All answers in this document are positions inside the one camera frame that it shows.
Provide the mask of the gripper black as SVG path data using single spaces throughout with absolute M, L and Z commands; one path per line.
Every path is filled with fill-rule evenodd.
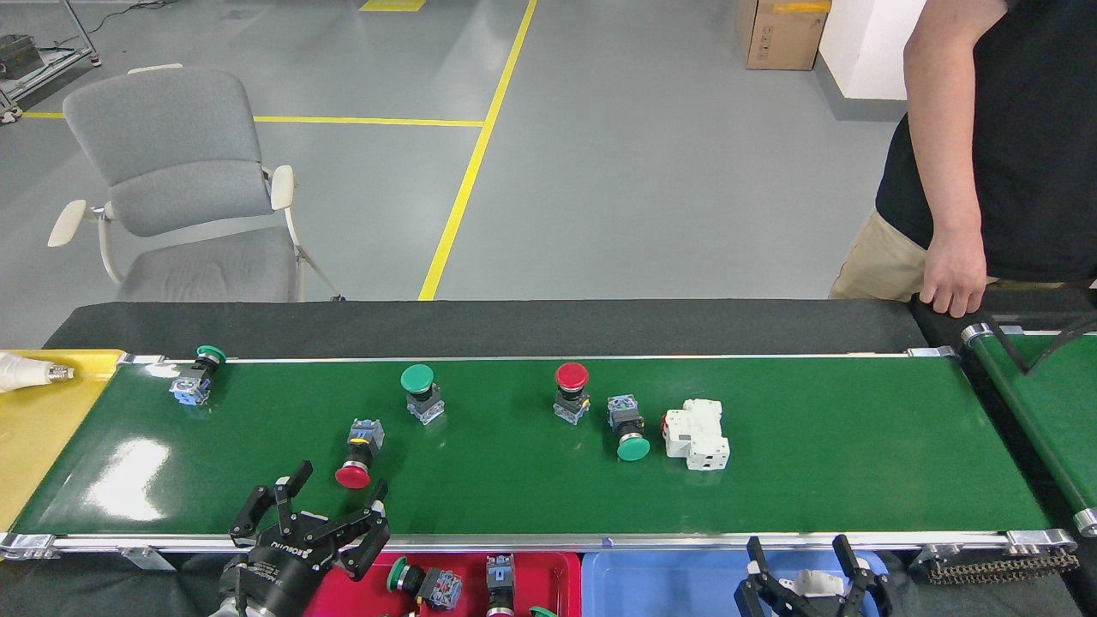
M 291 500 L 312 473 L 312 462 L 303 460 L 293 474 L 278 479 L 274 487 L 259 485 L 244 501 L 231 520 L 231 543 L 244 547 L 255 540 L 255 546 L 223 571 L 219 616 L 302 616 L 332 561 L 349 577 L 364 577 L 387 545 L 387 481 L 377 481 L 364 507 L 329 523 L 297 518 L 291 511 Z M 271 507 L 278 509 L 278 523 L 259 530 Z

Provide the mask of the person's right hand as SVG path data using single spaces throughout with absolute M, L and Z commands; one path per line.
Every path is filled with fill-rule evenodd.
M 925 258 L 918 300 L 937 314 L 960 319 L 982 304 L 987 287 L 987 266 L 982 235 L 939 233 Z

